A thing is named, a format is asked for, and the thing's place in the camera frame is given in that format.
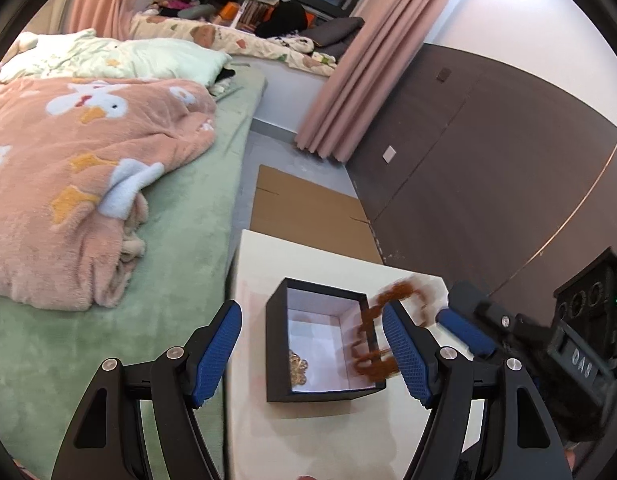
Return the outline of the dark grey cushion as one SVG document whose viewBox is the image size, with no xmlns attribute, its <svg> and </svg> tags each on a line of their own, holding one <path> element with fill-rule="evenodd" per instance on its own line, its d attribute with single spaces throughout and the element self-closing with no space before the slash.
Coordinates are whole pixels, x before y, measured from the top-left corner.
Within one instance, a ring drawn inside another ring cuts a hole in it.
<svg viewBox="0 0 617 480">
<path fill-rule="evenodd" d="M 331 55 L 339 61 L 364 25 L 365 21 L 358 16 L 334 18 L 305 29 L 300 35 L 313 41 L 315 52 Z"/>
</svg>

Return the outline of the green bed sheet mattress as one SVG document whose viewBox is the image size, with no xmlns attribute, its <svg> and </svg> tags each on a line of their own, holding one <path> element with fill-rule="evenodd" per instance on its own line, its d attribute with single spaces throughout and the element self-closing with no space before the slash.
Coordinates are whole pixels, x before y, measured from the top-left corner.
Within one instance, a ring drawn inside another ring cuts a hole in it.
<svg viewBox="0 0 617 480">
<path fill-rule="evenodd" d="M 246 138 L 266 80 L 240 64 L 235 84 L 218 104 L 212 148 L 150 186 L 140 229 L 147 252 L 118 307 L 42 311 L 0 297 L 0 438 L 37 477 L 50 477 L 104 359 L 152 360 L 209 323 L 222 304 Z"/>
</svg>

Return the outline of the light green floral pillow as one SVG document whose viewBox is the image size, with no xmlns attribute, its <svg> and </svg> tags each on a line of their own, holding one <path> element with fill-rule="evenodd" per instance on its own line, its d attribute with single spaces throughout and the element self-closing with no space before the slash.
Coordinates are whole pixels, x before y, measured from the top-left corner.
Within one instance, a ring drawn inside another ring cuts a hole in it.
<svg viewBox="0 0 617 480">
<path fill-rule="evenodd" d="M 88 28 L 67 35 L 22 32 L 0 66 L 0 82 L 20 78 L 187 79 L 209 87 L 231 62 L 193 42 L 100 38 Z"/>
</svg>

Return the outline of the gold jewelry piece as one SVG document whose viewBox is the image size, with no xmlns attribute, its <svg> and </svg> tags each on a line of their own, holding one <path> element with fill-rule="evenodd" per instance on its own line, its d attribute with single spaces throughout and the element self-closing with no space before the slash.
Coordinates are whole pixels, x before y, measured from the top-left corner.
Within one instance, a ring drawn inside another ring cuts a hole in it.
<svg viewBox="0 0 617 480">
<path fill-rule="evenodd" d="M 306 372 L 309 362 L 300 358 L 292 350 L 289 351 L 289 375 L 292 387 L 304 386 L 306 384 Z"/>
</svg>

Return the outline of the pink duck fleece blanket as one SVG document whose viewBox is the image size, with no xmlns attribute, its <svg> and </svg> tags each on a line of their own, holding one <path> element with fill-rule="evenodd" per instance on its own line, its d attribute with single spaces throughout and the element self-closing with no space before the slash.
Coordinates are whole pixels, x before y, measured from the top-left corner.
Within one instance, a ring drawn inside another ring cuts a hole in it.
<svg viewBox="0 0 617 480">
<path fill-rule="evenodd" d="M 145 244 L 145 188 L 211 148 L 215 102 L 186 79 L 0 84 L 0 296 L 113 307 Z"/>
</svg>

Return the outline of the black jewelry box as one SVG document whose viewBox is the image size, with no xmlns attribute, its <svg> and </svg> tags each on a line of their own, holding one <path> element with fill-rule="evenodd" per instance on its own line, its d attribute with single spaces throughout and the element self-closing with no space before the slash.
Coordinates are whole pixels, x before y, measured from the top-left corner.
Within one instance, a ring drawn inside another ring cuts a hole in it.
<svg viewBox="0 0 617 480">
<path fill-rule="evenodd" d="M 352 401 L 386 389 L 359 373 L 357 359 L 377 351 L 363 292 L 284 278 L 266 302 L 266 399 L 269 403 Z M 292 387 L 289 351 L 307 360 L 306 384 Z"/>
</svg>

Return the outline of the floral cream quilt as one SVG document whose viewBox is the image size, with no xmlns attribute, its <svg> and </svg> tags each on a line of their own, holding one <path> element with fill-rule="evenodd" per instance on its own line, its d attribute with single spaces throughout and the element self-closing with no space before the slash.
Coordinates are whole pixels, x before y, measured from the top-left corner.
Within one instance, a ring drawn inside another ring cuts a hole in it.
<svg viewBox="0 0 617 480">
<path fill-rule="evenodd" d="M 226 26 L 185 18 L 138 13 L 130 22 L 130 38 L 174 38 L 192 41 L 202 48 L 286 64 L 292 70 L 330 77 L 337 68 L 336 59 L 315 50 L 310 38 L 282 36 L 260 38 Z"/>
</svg>

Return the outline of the white wall switch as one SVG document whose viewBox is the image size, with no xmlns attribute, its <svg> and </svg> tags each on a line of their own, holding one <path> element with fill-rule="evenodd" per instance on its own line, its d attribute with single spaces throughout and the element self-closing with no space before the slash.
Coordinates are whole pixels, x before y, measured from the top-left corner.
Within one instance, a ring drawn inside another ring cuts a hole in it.
<svg viewBox="0 0 617 480">
<path fill-rule="evenodd" d="M 383 152 L 382 159 L 385 161 L 386 164 L 389 164 L 391 160 L 394 159 L 395 154 L 397 154 L 397 151 L 395 151 L 394 148 L 389 145 L 386 148 L 386 151 Z"/>
</svg>

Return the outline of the pink curtain right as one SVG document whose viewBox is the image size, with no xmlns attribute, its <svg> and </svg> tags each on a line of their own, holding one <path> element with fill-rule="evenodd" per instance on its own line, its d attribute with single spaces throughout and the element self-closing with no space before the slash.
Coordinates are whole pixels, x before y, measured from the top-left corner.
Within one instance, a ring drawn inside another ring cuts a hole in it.
<svg viewBox="0 0 617 480">
<path fill-rule="evenodd" d="M 365 24 L 295 137 L 301 150 L 347 162 L 450 0 L 364 0 Z"/>
</svg>

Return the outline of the flat brown cardboard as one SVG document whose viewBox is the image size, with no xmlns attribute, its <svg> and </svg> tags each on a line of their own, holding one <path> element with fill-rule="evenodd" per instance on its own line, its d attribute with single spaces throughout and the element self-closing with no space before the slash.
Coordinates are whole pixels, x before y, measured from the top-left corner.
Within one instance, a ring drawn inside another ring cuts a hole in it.
<svg viewBox="0 0 617 480">
<path fill-rule="evenodd" d="M 382 263 L 359 200 L 269 166 L 258 170 L 250 229 L 325 252 Z"/>
</svg>

